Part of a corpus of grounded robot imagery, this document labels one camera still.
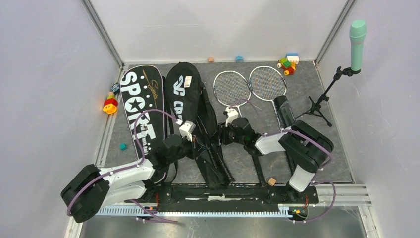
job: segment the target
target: black bag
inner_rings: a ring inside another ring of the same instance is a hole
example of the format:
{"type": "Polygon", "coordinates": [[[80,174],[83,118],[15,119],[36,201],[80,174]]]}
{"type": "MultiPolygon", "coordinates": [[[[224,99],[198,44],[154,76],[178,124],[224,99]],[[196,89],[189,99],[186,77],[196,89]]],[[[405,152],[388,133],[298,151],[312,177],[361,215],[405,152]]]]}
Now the black bag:
{"type": "Polygon", "coordinates": [[[219,188],[233,183],[218,140],[216,114],[195,66],[188,62],[177,64],[168,73],[164,86],[165,97],[177,118],[196,125],[196,158],[189,158],[195,159],[207,186],[219,188]]]}

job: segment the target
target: tripod stand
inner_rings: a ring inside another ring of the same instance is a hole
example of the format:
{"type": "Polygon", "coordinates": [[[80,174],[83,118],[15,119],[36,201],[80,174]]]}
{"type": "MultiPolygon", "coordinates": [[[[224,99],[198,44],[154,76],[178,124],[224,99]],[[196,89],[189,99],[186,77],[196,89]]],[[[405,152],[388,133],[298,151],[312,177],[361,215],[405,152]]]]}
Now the tripod stand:
{"type": "Polygon", "coordinates": [[[304,114],[308,114],[308,115],[313,115],[313,116],[317,116],[317,117],[321,117],[324,118],[324,120],[327,122],[328,126],[332,126],[332,124],[327,120],[327,118],[325,118],[324,114],[322,114],[322,112],[320,111],[321,109],[321,103],[323,101],[328,102],[329,97],[327,96],[328,91],[331,89],[331,87],[334,85],[334,83],[336,81],[338,81],[340,79],[340,77],[342,75],[351,77],[353,76],[353,74],[358,74],[360,73],[360,69],[357,71],[352,70],[350,67],[349,68],[345,68],[344,70],[341,70],[341,66],[337,68],[337,71],[333,77],[333,81],[330,83],[330,85],[328,86],[328,88],[326,89],[326,91],[318,98],[318,101],[315,103],[312,98],[309,96],[309,100],[312,103],[312,106],[309,110],[307,110],[306,112],[300,114],[299,116],[295,117],[295,119],[297,119],[298,117],[304,115],[304,114]]]}

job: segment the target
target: gray floor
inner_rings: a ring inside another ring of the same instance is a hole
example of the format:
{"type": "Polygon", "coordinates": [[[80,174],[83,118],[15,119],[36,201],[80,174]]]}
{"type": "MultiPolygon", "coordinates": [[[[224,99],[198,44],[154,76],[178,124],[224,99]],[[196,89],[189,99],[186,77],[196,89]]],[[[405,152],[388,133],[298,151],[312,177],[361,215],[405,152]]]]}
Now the gray floor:
{"type": "MultiPolygon", "coordinates": [[[[155,66],[164,76],[166,76],[174,65],[175,64],[156,64],[155,66]]],[[[276,68],[276,62],[197,63],[194,65],[197,67],[203,83],[207,86],[209,98],[216,111],[218,122],[222,122],[226,118],[223,115],[225,106],[217,101],[213,93],[213,81],[220,72],[234,70],[248,79],[251,71],[257,66],[267,65],[276,68]]],[[[284,78],[287,83],[286,96],[295,115],[302,113],[310,107],[308,96],[317,99],[323,92],[320,79],[312,62],[300,62],[297,65],[296,73],[294,75],[285,76],[284,78]]],[[[261,109],[259,112],[260,116],[258,117],[256,115],[250,105],[241,106],[241,112],[244,117],[249,119],[253,129],[257,132],[279,131],[271,102],[262,101],[254,95],[251,96],[251,101],[261,109]]],[[[326,103],[322,105],[321,110],[334,124],[330,108],[326,103]]],[[[300,119],[327,136],[335,146],[332,153],[334,161],[330,163],[324,171],[319,171],[315,176],[315,180],[321,181],[329,179],[333,182],[351,182],[350,169],[335,125],[333,125],[333,127],[328,127],[322,118],[309,115],[302,116],[300,119]]],[[[224,146],[223,155],[237,182],[258,182],[251,156],[247,154],[241,145],[230,144],[224,146]]],[[[134,144],[123,111],[123,105],[119,104],[115,126],[106,156],[105,167],[122,165],[135,161],[136,159],[134,144]],[[121,151],[119,149],[121,143],[126,143],[128,149],[121,151]]],[[[275,178],[277,182],[287,182],[289,180],[291,174],[287,166],[284,152],[272,153],[260,157],[260,162],[266,180],[270,177],[275,178]]],[[[184,158],[179,161],[179,171],[174,182],[193,183],[204,182],[204,180],[201,177],[196,163],[188,158],[184,158]]]]}
{"type": "MultiPolygon", "coordinates": [[[[311,207],[309,218],[325,208],[311,207]]],[[[81,238],[365,238],[357,207],[334,207],[322,219],[295,224],[285,218],[171,217],[178,224],[143,224],[133,217],[94,216],[83,224],[81,238]]]]}

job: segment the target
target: gray mat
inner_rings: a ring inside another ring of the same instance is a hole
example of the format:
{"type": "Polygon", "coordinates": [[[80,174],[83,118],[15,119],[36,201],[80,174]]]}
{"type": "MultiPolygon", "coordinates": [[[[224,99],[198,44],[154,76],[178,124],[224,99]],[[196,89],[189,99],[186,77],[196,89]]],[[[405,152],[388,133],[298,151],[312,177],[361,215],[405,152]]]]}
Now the gray mat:
{"type": "MultiPolygon", "coordinates": [[[[251,71],[258,66],[266,65],[276,68],[276,62],[244,62],[244,63],[197,63],[194,64],[201,76],[203,83],[207,87],[207,92],[211,104],[217,114],[217,121],[225,121],[223,111],[225,106],[220,104],[213,93],[213,81],[215,77],[223,71],[233,70],[249,79],[251,71]]],[[[175,64],[156,64],[155,65],[164,76],[168,74],[175,64]]],[[[309,109],[311,103],[308,96],[317,99],[323,92],[322,85],[316,69],[312,62],[302,61],[297,65],[294,75],[284,76],[283,70],[279,70],[287,83],[286,96],[290,102],[295,115],[309,109]]],[[[259,116],[250,105],[241,106],[241,113],[247,117],[253,129],[257,132],[279,131],[277,119],[271,102],[262,101],[251,96],[251,101],[259,107],[259,116]]],[[[334,143],[334,161],[330,163],[324,171],[319,171],[315,180],[329,179],[334,182],[351,182],[349,166],[347,164],[341,141],[338,137],[337,128],[331,116],[331,111],[326,103],[322,105],[322,112],[333,123],[333,127],[328,127],[322,118],[304,115],[301,120],[313,126],[319,132],[327,136],[334,143]]],[[[251,156],[239,144],[223,146],[223,155],[237,182],[258,182],[257,174],[254,169],[251,156]]],[[[106,157],[105,167],[122,165],[135,161],[136,153],[133,140],[125,117],[123,105],[118,105],[118,113],[113,129],[109,149],[106,157]],[[128,149],[121,151],[119,145],[125,143],[128,149]]],[[[273,177],[277,182],[287,182],[291,176],[286,156],[284,152],[271,153],[260,157],[260,163],[264,172],[265,179],[273,177]]],[[[204,182],[196,163],[188,158],[179,161],[179,171],[174,182],[193,183],[204,182]]]]}

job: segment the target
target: microphone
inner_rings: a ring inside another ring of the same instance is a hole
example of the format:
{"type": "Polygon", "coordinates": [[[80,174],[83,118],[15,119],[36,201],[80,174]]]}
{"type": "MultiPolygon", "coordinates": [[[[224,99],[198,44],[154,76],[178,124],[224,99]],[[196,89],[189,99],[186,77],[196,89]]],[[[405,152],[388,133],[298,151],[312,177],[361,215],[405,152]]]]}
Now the microphone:
{"type": "Polygon", "coordinates": [[[350,27],[350,42],[352,44],[352,66],[354,74],[360,73],[362,68],[363,40],[366,37],[366,24],[364,20],[353,21],[350,27]]]}

